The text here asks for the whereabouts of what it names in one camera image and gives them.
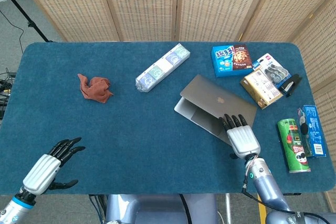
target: blue felt tablecloth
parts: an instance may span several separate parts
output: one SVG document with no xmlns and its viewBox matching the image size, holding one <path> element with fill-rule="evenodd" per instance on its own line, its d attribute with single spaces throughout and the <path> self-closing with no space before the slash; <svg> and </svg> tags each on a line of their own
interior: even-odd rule
<svg viewBox="0 0 336 224">
<path fill-rule="evenodd" d="M 215 78 L 213 46 L 182 42 L 191 56 L 149 93 L 135 78 L 177 42 L 35 43 L 27 47 L 0 131 L 0 194 L 14 194 L 43 153 L 65 138 L 82 137 L 86 150 L 60 170 L 57 181 L 78 179 L 71 194 L 237 193 L 244 161 L 232 148 L 174 112 L 180 91 L 198 74 L 254 103 L 242 76 Z M 276 123 L 297 118 L 297 107 L 314 104 L 299 49 L 287 43 L 247 43 L 252 60 L 270 53 L 303 79 L 289 98 L 258 108 L 253 130 L 284 193 L 331 189 L 329 157 L 310 160 L 310 173 L 289 174 Z M 78 73 L 106 77 L 114 93 L 106 104 L 85 100 Z M 249 190 L 255 191 L 253 184 Z"/>
</svg>

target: laptop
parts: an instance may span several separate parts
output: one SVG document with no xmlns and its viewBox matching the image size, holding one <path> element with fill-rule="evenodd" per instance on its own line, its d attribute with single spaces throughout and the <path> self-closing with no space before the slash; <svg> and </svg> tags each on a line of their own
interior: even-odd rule
<svg viewBox="0 0 336 224">
<path fill-rule="evenodd" d="M 257 107 L 198 74 L 180 93 L 174 110 L 214 136 L 230 144 L 219 119 L 242 114 L 252 126 Z"/>
</svg>

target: plastic wrapped package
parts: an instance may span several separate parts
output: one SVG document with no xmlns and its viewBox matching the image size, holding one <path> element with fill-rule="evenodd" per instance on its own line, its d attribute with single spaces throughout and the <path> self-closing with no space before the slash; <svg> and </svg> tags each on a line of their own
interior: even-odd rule
<svg viewBox="0 0 336 224">
<path fill-rule="evenodd" d="M 180 43 L 177 44 L 135 79 L 136 88 L 140 92 L 149 92 L 189 56 L 190 52 Z"/>
</svg>

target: laptop lid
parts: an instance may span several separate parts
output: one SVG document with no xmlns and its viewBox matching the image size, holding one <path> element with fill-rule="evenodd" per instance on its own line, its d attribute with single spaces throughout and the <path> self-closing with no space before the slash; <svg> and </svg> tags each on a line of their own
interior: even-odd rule
<svg viewBox="0 0 336 224">
<path fill-rule="evenodd" d="M 189 102 L 216 118 L 242 114 L 252 126 L 256 106 L 198 74 L 180 93 Z"/>
</svg>

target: floor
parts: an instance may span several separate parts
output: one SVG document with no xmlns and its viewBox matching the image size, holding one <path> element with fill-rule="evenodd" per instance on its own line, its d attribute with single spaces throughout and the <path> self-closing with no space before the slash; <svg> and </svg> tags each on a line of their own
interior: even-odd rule
<svg viewBox="0 0 336 224">
<path fill-rule="evenodd" d="M 52 25 L 45 18 L 32 0 L 17 0 L 27 14 L 49 40 L 62 41 Z M 11 1 L 0 2 L 0 10 L 10 18 L 11 22 L 24 30 L 22 36 L 23 50 L 33 42 L 43 42 L 33 28 L 27 27 L 27 21 Z M 16 72 L 22 56 L 19 45 L 21 31 L 12 27 L 0 14 L 0 73 Z M 0 209 L 5 207 L 12 196 L 0 196 Z M 323 193 L 287 196 L 294 210 L 326 212 L 328 204 Z M 232 223 L 261 223 L 258 205 L 242 194 L 231 194 Z M 225 223 L 225 196 L 217 196 L 218 210 L 222 213 Z M 86 195 L 42 195 L 37 198 L 36 207 L 23 223 L 99 223 L 98 216 Z"/>
</svg>

